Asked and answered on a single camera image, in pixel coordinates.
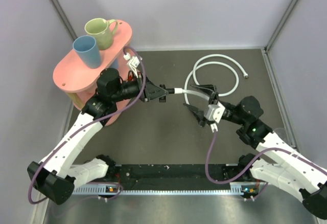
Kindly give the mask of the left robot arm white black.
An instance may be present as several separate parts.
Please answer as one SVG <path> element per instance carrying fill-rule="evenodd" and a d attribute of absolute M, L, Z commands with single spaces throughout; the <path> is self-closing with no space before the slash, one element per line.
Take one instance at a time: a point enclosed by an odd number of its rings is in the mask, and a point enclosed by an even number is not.
<path fill-rule="evenodd" d="M 129 99 L 143 102 L 164 100 L 168 94 L 164 85 L 153 84 L 140 72 L 130 71 L 129 75 L 124 81 L 117 69 L 101 71 L 96 92 L 85 103 L 73 127 L 49 155 L 28 166 L 27 172 L 34 189 L 60 205 L 84 184 L 98 178 L 107 182 L 114 179 L 115 162 L 108 156 L 97 156 L 83 165 L 74 165 L 74 161 L 90 139 L 119 113 L 118 102 Z"/>

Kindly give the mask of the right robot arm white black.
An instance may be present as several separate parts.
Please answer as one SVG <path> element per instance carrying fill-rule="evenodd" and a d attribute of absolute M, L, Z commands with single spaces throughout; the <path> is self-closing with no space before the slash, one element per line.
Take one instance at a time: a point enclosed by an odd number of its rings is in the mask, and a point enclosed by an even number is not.
<path fill-rule="evenodd" d="M 187 104 L 200 126 L 209 125 L 213 134 L 218 124 L 226 120 L 240 125 L 236 131 L 240 140 L 258 154 L 238 168 L 241 179 L 253 178 L 267 182 L 289 193 L 314 216 L 326 219 L 326 169 L 314 164 L 293 149 L 268 125 L 260 120 L 264 113 L 254 96 L 243 98 L 237 105 L 220 101 L 212 84 L 194 85 L 208 100 L 206 111 Z"/>

